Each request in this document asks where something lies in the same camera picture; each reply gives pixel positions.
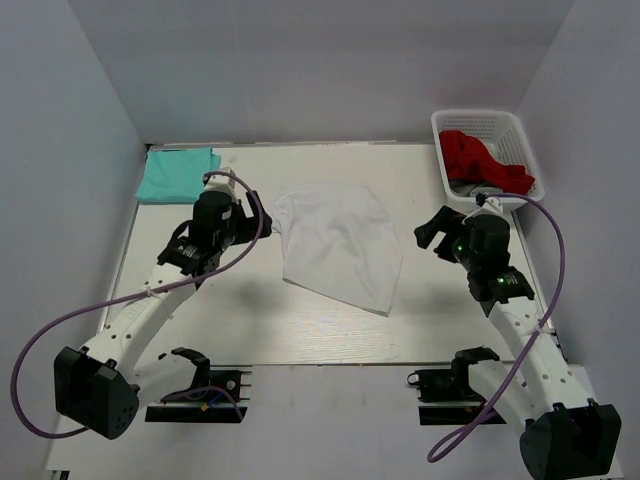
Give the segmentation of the white t-shirt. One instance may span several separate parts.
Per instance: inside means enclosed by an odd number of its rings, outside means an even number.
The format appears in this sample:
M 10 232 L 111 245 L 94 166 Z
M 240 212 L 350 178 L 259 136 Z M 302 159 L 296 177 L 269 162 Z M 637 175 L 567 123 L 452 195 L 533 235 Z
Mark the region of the white t-shirt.
M 294 185 L 272 206 L 284 281 L 382 316 L 390 314 L 403 253 L 395 226 L 364 186 Z

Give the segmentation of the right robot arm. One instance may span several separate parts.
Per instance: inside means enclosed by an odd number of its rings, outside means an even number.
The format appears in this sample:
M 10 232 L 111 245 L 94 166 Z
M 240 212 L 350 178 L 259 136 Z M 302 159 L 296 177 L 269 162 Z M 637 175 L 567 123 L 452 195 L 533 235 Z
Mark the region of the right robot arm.
M 535 293 L 510 263 L 510 225 L 482 207 L 465 215 L 443 206 L 415 229 L 425 249 L 437 234 L 442 260 L 461 265 L 469 291 L 514 357 L 507 367 L 489 347 L 455 353 L 446 369 L 418 370 L 407 378 L 426 404 L 472 402 L 471 420 L 499 416 L 519 438 L 519 451 L 534 479 L 576 479 L 608 473 L 621 419 L 598 403 L 576 379 L 551 333 L 540 322 Z

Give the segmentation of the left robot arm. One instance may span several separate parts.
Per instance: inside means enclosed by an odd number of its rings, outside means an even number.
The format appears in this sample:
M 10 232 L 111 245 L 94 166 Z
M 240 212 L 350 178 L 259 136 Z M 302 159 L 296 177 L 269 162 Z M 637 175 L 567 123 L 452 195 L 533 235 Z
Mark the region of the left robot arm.
M 200 288 L 205 275 L 218 272 L 228 247 L 270 236 L 271 219 L 257 192 L 246 197 L 250 215 L 231 194 L 201 194 L 191 219 L 174 230 L 159 254 L 141 298 L 126 301 L 120 313 L 82 347 L 66 347 L 57 355 L 54 386 L 60 414 L 113 440 L 149 404 L 226 393 L 212 383 L 211 362 L 196 350 L 175 347 L 149 364 L 139 360 L 174 312 Z

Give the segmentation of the grey t-shirt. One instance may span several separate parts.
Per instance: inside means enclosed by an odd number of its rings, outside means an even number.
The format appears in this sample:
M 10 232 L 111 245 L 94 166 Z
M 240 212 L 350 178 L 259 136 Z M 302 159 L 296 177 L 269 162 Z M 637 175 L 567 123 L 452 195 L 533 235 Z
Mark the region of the grey t-shirt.
M 487 182 L 468 183 L 464 181 L 451 181 L 451 191 L 459 197 L 475 198 L 478 194 L 489 195 L 502 193 L 503 190 Z

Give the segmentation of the folded teal t-shirt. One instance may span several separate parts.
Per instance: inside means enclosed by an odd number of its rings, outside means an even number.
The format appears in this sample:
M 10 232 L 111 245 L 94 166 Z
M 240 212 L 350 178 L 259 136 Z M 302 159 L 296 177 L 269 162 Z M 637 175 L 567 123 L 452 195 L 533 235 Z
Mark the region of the folded teal t-shirt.
M 221 157 L 211 147 L 150 150 L 136 199 L 144 204 L 193 204 L 203 191 L 203 175 L 220 165 Z

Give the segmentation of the red t-shirt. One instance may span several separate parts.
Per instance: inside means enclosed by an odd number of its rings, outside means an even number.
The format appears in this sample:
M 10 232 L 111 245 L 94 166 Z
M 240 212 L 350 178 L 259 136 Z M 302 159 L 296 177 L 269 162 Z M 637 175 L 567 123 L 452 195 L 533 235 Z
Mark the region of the red t-shirt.
M 439 133 L 447 177 L 451 181 L 489 183 L 508 193 L 526 195 L 535 178 L 522 165 L 498 163 L 477 138 L 457 130 Z

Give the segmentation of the white plastic basket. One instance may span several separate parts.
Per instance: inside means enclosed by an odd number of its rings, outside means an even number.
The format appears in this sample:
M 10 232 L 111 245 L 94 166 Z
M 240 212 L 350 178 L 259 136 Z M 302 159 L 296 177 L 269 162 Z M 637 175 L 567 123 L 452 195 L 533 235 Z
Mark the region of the white plastic basket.
M 534 177 L 527 196 L 536 201 L 544 197 L 544 187 L 537 164 L 520 120 L 508 111 L 492 109 L 447 109 L 431 115 L 431 126 L 438 158 L 446 205 L 463 213 L 471 213 L 475 199 L 460 196 L 449 185 L 439 134 L 446 130 L 461 131 L 480 140 L 493 158 L 502 165 L 523 166 Z

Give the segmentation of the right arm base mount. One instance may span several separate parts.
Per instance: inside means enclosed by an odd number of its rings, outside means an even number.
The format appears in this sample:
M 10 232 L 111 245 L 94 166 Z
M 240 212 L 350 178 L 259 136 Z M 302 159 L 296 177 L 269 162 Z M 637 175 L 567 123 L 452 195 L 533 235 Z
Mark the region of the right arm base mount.
M 417 390 L 421 426 L 463 426 L 474 420 L 486 399 L 473 391 L 469 367 L 481 361 L 499 361 L 490 348 L 475 347 L 455 353 L 446 368 L 416 370 L 407 376 L 407 385 Z

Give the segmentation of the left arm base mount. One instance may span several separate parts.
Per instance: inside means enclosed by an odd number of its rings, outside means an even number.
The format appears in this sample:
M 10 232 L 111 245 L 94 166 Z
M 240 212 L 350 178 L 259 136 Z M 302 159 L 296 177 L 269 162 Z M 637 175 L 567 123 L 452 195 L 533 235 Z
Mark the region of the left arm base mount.
M 185 360 L 191 380 L 188 387 L 163 394 L 146 408 L 147 423 L 240 424 L 247 413 L 251 370 L 213 366 L 202 353 L 179 347 L 172 360 Z

